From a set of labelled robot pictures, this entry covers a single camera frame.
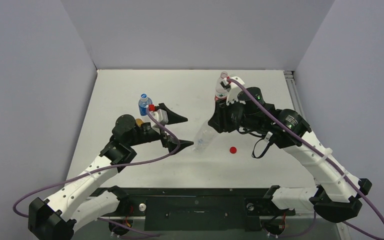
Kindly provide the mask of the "orange juice bottle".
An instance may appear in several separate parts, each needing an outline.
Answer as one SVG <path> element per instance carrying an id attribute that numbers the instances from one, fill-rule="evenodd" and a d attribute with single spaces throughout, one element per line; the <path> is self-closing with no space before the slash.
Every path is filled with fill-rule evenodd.
<path id="1" fill-rule="evenodd" d="M 144 123 L 143 120 L 140 119 L 140 118 L 137 118 L 137 119 L 135 120 L 135 122 L 136 122 L 136 124 L 137 124 L 138 127 L 141 127 L 142 124 Z"/>

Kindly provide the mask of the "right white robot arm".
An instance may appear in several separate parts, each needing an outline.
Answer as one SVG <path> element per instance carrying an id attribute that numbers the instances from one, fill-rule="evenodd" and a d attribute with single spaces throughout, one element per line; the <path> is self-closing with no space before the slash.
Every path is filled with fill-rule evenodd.
<path id="1" fill-rule="evenodd" d="M 267 141 L 267 148 L 276 145 L 294 157 L 315 179 L 316 186 L 288 188 L 272 186 L 262 199 L 263 209 L 274 214 L 286 210 L 315 211 L 332 223 L 340 223 L 358 216 L 372 183 L 367 178 L 350 174 L 332 156 L 332 151 L 318 140 L 308 122 L 293 109 L 277 109 L 263 100 L 258 87 L 249 87 L 250 94 L 279 122 L 294 134 L 311 144 L 309 148 L 282 129 L 251 100 L 245 92 L 238 101 L 215 101 L 214 114 L 208 125 L 218 133 L 231 133 L 243 129 L 244 134 L 256 132 Z"/>

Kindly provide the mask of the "blue white bottle cap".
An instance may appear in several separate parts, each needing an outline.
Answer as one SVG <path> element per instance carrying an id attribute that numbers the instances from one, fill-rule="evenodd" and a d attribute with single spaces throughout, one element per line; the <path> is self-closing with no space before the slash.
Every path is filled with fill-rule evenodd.
<path id="1" fill-rule="evenodd" d="M 140 96 L 141 99 L 148 99 L 148 95 L 143 93 L 141 96 Z"/>

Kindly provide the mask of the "blue label water bottle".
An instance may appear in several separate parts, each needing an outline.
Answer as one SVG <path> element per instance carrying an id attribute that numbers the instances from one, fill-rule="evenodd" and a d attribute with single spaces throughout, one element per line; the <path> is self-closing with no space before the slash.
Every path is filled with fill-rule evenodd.
<path id="1" fill-rule="evenodd" d="M 153 101 L 149 96 L 148 96 L 148 99 L 141 99 L 141 96 L 140 96 L 138 101 L 138 109 L 141 117 L 147 115 L 147 107 L 152 104 L 153 104 Z"/>

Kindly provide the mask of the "clear plastic bottle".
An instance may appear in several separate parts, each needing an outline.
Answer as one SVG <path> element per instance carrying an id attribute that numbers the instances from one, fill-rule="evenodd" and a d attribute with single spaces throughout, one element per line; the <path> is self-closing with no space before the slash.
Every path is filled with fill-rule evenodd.
<path id="1" fill-rule="evenodd" d="M 195 153 L 204 152 L 218 136 L 218 134 L 219 133 L 209 125 L 208 120 L 204 121 L 195 135 L 192 151 Z"/>

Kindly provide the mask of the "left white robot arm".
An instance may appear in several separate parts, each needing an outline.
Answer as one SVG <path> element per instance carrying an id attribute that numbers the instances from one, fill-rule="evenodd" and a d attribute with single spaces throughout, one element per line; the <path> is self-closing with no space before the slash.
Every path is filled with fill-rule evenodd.
<path id="1" fill-rule="evenodd" d="M 88 198 L 125 167 L 134 166 L 137 153 L 133 147 L 160 141 L 172 156 L 194 144 L 178 139 L 166 128 L 187 122 L 186 117 L 164 103 L 151 104 L 145 112 L 150 121 L 142 124 L 130 114 L 118 117 L 109 142 L 81 174 L 63 182 L 62 188 L 46 199 L 37 197 L 29 204 L 27 227 L 31 233 L 39 240 L 70 240 L 76 231 L 106 214 L 125 214 L 129 210 L 128 194 L 118 186 Z"/>

